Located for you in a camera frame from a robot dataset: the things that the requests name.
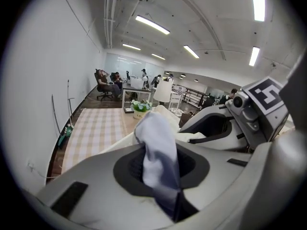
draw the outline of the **black chair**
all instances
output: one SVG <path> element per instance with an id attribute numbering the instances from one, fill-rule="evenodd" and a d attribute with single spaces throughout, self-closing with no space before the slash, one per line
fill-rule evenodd
<path id="1" fill-rule="evenodd" d="M 115 80 L 115 72 L 111 72 L 110 79 L 112 82 Z"/>
<path id="2" fill-rule="evenodd" d="M 104 89 L 100 86 L 100 84 L 99 84 L 99 82 L 98 82 L 98 75 L 97 75 L 97 73 L 94 73 L 94 75 L 95 75 L 95 79 L 96 79 L 96 81 L 97 81 L 97 90 L 98 90 L 98 92 L 102 92 L 102 93 L 103 93 L 103 94 L 101 94 L 101 95 L 98 95 L 98 96 L 97 96 L 97 99 L 98 99 L 99 97 L 101 97 L 100 101 L 102 101 L 102 100 L 105 99 L 105 98 L 109 98 L 110 100 L 112 100 L 113 94 L 109 94 L 110 91 L 104 90 Z"/>
<path id="3" fill-rule="evenodd" d="M 213 103 L 214 103 L 214 101 L 215 101 L 214 97 L 211 98 L 211 97 L 208 96 L 208 97 L 207 97 L 207 100 L 205 101 L 205 103 L 204 103 L 203 105 L 201 105 L 202 109 L 203 109 L 203 108 L 206 108 L 206 107 L 208 107 L 208 106 L 212 106 Z"/>

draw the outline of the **white table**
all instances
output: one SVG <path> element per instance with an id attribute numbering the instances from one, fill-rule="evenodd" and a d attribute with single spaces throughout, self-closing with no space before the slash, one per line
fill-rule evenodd
<path id="1" fill-rule="evenodd" d="M 129 83 L 123 83 L 123 93 L 122 93 L 122 103 L 121 103 L 121 108 L 124 108 L 125 106 L 125 93 L 126 92 L 136 92 L 136 93 L 146 93 L 148 94 L 148 101 L 150 101 L 150 97 L 152 95 L 152 91 L 151 90 L 144 90 L 144 89 L 135 89 L 133 87 L 131 87 L 131 85 Z"/>

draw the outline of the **black bag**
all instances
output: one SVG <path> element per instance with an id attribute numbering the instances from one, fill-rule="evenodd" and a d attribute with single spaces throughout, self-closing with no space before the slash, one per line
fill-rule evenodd
<path id="1" fill-rule="evenodd" d="M 156 81 L 157 81 L 157 78 L 158 78 L 158 77 L 154 77 L 154 79 L 153 79 L 153 81 L 152 81 L 151 85 L 153 85 L 153 84 L 154 84 L 154 82 L 156 82 Z"/>

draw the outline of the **white box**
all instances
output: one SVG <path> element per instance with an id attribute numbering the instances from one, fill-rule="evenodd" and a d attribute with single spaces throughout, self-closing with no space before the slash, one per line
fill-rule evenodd
<path id="1" fill-rule="evenodd" d="M 142 79 L 133 79 L 131 78 L 131 87 L 136 89 L 143 88 L 144 81 Z"/>

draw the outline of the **green plant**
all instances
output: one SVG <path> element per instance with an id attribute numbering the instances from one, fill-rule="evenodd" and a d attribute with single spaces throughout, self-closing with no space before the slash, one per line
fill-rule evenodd
<path id="1" fill-rule="evenodd" d="M 134 110 L 145 113 L 151 109 L 153 104 L 149 102 L 148 100 L 142 100 L 141 102 L 132 100 L 131 105 L 133 106 Z"/>

